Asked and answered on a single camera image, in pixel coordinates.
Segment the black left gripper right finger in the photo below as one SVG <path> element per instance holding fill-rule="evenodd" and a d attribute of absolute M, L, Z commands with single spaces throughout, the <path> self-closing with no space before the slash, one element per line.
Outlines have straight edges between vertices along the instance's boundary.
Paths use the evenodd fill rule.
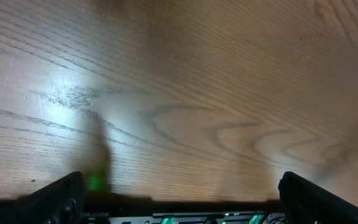
<path fill-rule="evenodd" d="M 278 185 L 280 203 L 290 224 L 358 224 L 358 207 L 293 172 Z"/>

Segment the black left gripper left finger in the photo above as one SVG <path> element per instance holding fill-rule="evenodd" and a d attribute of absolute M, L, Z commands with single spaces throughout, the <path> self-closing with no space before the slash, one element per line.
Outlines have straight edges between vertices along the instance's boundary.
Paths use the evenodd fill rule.
<path fill-rule="evenodd" d="M 79 223 L 85 197 L 83 174 L 75 171 L 0 209 L 0 224 Z"/>

